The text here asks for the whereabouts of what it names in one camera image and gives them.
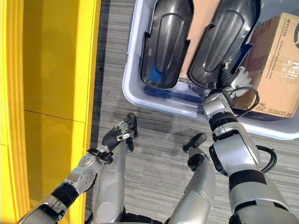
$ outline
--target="robotic hand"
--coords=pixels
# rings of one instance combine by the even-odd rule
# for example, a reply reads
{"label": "robotic hand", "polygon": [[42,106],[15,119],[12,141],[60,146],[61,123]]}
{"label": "robotic hand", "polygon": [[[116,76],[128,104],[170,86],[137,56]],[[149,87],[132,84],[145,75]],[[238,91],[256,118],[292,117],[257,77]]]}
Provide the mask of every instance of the robotic hand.
{"label": "robotic hand", "polygon": [[76,198],[94,185],[97,173],[106,164],[113,162],[113,150],[119,144],[126,143],[126,151],[134,150],[135,137],[137,137],[137,121],[135,115],[131,113],[104,136],[102,144],[97,149],[89,149],[88,154],[82,157],[78,166],[70,172],[62,184],[22,217],[18,224],[56,224],[64,217]]}

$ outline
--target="gray carpet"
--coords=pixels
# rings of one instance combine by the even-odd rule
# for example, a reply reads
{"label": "gray carpet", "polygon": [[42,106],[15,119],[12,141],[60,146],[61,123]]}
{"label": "gray carpet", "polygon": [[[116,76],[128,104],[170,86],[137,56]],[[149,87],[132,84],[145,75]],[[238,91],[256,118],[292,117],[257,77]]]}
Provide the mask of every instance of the gray carpet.
{"label": "gray carpet", "polygon": [[[199,132],[205,132],[208,140],[202,149],[207,152],[212,138],[207,123],[140,108],[125,99],[121,83],[134,3],[134,0],[102,0],[92,145],[96,147],[98,140],[129,112],[138,116],[139,137],[135,151],[127,156],[125,206],[127,212],[164,222],[192,176],[182,145]],[[252,134],[251,137],[258,145],[276,149],[278,163],[269,177],[299,217],[299,140],[273,140]],[[263,162],[267,159],[262,154]],[[207,223],[225,224],[231,216],[228,178],[219,174],[216,178],[215,203]],[[87,210],[93,205],[94,195],[94,191],[88,193]]]}

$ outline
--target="black plastic cover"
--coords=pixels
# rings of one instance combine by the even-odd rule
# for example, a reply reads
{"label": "black plastic cover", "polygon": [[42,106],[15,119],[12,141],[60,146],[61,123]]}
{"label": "black plastic cover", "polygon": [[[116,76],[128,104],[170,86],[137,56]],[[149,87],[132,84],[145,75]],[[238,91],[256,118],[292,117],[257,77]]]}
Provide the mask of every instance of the black plastic cover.
{"label": "black plastic cover", "polygon": [[197,85],[216,89],[224,61],[235,73],[252,44],[246,43],[261,11],[260,0],[222,0],[212,23],[198,45],[187,72]]}
{"label": "black plastic cover", "polygon": [[150,33],[145,33],[141,79],[146,84],[171,89],[177,81],[190,41],[192,0],[158,0]]}

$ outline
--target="robot forearm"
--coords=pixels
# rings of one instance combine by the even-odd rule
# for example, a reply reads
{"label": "robot forearm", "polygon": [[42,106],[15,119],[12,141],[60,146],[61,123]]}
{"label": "robot forearm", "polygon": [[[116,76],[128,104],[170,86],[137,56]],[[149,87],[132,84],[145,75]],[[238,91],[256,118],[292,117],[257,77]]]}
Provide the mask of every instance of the robot forearm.
{"label": "robot forearm", "polygon": [[260,155],[230,109],[229,97],[213,93],[204,111],[215,143],[210,155],[217,171],[229,177],[230,224],[298,224],[275,184],[260,171]]}
{"label": "robot forearm", "polygon": [[103,163],[90,153],[82,157],[78,166],[70,172],[62,184],[21,218],[18,223],[55,224],[60,221],[77,197],[93,185],[96,174],[102,166]]}

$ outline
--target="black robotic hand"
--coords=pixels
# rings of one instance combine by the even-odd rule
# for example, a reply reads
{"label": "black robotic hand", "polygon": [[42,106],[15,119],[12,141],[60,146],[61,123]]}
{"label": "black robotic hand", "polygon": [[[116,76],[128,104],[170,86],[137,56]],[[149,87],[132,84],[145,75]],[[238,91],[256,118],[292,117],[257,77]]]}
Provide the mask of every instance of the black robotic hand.
{"label": "black robotic hand", "polygon": [[102,145],[113,151],[121,141],[137,137],[137,120],[133,113],[113,127],[103,138]]}
{"label": "black robotic hand", "polygon": [[136,138],[137,136],[136,116],[133,113],[129,113],[124,120],[119,122],[105,134],[99,150],[90,148],[88,152],[99,157],[103,162],[111,164],[113,162],[112,151],[120,144],[120,142],[126,140],[127,150],[133,152],[133,138]]}

